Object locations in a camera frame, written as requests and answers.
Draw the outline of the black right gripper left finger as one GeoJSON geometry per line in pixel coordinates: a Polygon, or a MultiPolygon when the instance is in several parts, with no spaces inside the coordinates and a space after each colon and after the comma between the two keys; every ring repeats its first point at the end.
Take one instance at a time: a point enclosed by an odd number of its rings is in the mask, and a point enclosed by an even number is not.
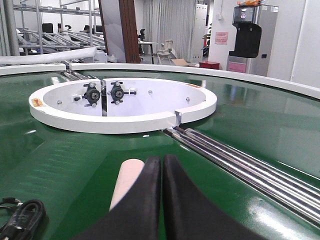
{"type": "Polygon", "coordinates": [[[156,240],[161,201],[161,159],[149,157],[118,204],[74,240],[156,240]]]}

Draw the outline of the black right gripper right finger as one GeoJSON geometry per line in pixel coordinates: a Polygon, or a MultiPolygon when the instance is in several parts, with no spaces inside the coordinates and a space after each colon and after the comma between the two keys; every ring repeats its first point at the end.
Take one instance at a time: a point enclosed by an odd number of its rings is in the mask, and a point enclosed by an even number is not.
{"type": "Polygon", "coordinates": [[[168,240],[263,239],[213,204],[172,154],[164,157],[162,202],[168,240]]]}

